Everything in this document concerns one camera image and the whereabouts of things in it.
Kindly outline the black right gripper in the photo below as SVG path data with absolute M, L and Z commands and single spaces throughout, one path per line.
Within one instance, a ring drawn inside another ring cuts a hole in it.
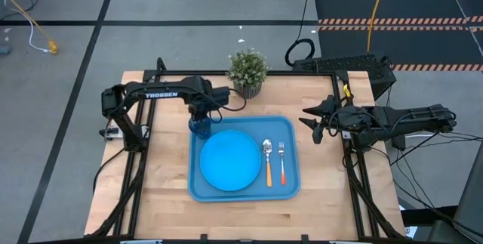
M 320 116 L 316 119 L 299 118 L 299 121 L 312 130 L 314 143 L 321 143 L 323 130 L 327 129 L 330 136 L 336 136 L 341 131 L 360 131 L 362 126 L 362 112 L 355 107 L 337 108 L 334 96 L 328 96 L 316 107 L 304 108 L 303 112 Z

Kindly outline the dark blue ribbed cup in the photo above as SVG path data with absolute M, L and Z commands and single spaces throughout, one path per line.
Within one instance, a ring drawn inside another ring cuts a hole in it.
M 211 120 L 209 118 L 190 119 L 189 130 L 199 139 L 206 140 L 211 136 Z

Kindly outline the blue plastic tray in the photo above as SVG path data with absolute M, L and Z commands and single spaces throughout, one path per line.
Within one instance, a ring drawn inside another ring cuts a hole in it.
M 257 178 L 248 187 L 234 192 L 222 191 L 211 186 L 202 175 L 199 167 L 200 153 L 206 140 L 190 135 L 188 187 L 189 195 L 199 202 L 244 202 L 261 200 L 283 200 L 297 195 L 300 190 L 300 167 L 297 154 L 295 128 L 290 119 L 284 116 L 245 116 L 226 117 L 211 126 L 211 137 L 227 130 L 243 131 L 258 144 L 261 153 L 261 170 Z M 263 141 L 272 142 L 270 163 L 272 169 L 272 187 L 266 185 L 266 158 Z M 286 185 L 281 184 L 281 162 L 278 143 L 285 144 Z

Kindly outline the spoon with orange handle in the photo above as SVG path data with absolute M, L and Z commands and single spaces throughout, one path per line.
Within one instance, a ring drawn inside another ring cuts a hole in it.
M 272 142 L 269 139 L 263 141 L 263 152 L 266 158 L 266 185 L 272 187 L 272 169 L 270 163 L 270 155 L 272 153 Z

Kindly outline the round blue plate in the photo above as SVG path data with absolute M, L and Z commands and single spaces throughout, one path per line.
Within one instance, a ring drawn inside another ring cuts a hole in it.
M 202 147 L 199 167 L 211 186 L 222 191 L 239 191 L 252 184 L 260 173 L 260 149 L 243 131 L 222 131 Z

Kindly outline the fork with orange handle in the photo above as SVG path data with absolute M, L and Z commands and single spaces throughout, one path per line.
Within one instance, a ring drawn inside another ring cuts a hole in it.
M 280 155 L 280 162 L 281 162 L 281 184 L 286 185 L 286 176 L 285 176 L 285 144 L 283 142 L 278 143 L 278 154 Z

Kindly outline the black perforated computer tower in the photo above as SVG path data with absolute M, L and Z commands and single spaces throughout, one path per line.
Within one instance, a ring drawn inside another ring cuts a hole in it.
M 378 58 L 374 54 L 296 60 L 292 70 L 315 74 L 334 73 L 345 82 L 349 79 L 349 71 L 366 72 L 375 100 L 396 82 L 390 59 L 387 56 Z

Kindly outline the potted plant in ribbed pot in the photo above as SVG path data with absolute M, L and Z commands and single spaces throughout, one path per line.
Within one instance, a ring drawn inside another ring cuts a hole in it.
M 238 95 L 245 99 L 256 97 L 269 71 L 266 58 L 253 48 L 248 48 L 230 54 L 229 60 L 231 66 L 226 75 Z

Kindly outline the black mat with hazard stripes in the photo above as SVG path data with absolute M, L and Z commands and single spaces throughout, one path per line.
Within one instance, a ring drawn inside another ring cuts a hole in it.
M 323 25 L 483 24 L 483 0 L 315 0 L 315 6 Z
M 321 55 L 387 56 L 396 71 L 479 71 L 483 54 L 472 31 L 461 26 L 322 26 Z

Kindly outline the white power strip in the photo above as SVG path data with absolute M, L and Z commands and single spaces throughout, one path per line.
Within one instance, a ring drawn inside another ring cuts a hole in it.
M 107 141 L 115 138 L 123 138 L 123 133 L 118 127 L 109 126 L 108 128 L 100 129 L 99 134 L 104 137 Z

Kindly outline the dark grey bin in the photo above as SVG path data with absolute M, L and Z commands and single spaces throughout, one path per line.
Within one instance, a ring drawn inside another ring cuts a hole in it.
M 436 221 L 429 234 L 429 241 L 445 244 L 483 244 L 483 150 L 473 163 L 463 190 L 454 220 L 477 231 L 481 236 L 456 225 Z

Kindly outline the black aluminium table frame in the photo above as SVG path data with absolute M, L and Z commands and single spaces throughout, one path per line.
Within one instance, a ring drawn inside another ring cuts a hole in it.
M 332 93 L 330 76 L 271 72 L 262 91 L 244 103 L 232 95 L 230 116 L 283 115 L 296 132 L 301 187 L 286 200 L 257 202 L 195 201 L 188 192 L 189 114 L 180 99 L 136 105 L 131 115 L 152 125 L 148 152 L 123 153 L 123 143 L 110 141 L 104 150 L 106 167 L 86 223 L 93 233 L 108 218 L 131 179 L 139 161 L 146 163 L 140 189 L 133 195 L 115 226 L 115 233 L 140 239 L 210 240 L 355 240 L 371 232 L 368 211 L 354 212 L 343 145 L 339 137 L 312 142 L 311 131 L 301 123 L 303 108 L 313 107 Z

